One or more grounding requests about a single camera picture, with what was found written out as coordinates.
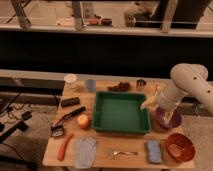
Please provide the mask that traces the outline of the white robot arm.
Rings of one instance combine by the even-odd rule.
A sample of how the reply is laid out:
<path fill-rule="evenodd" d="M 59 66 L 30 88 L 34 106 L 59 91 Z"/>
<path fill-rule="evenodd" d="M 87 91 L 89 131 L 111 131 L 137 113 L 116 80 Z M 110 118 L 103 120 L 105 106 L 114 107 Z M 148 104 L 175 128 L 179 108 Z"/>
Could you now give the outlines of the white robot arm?
<path fill-rule="evenodd" d="M 207 81 L 208 70 L 200 64 L 180 63 L 170 71 L 171 82 L 141 104 L 144 109 L 149 105 L 157 105 L 166 112 L 174 111 L 181 100 L 194 96 L 207 110 L 213 114 L 213 86 Z"/>

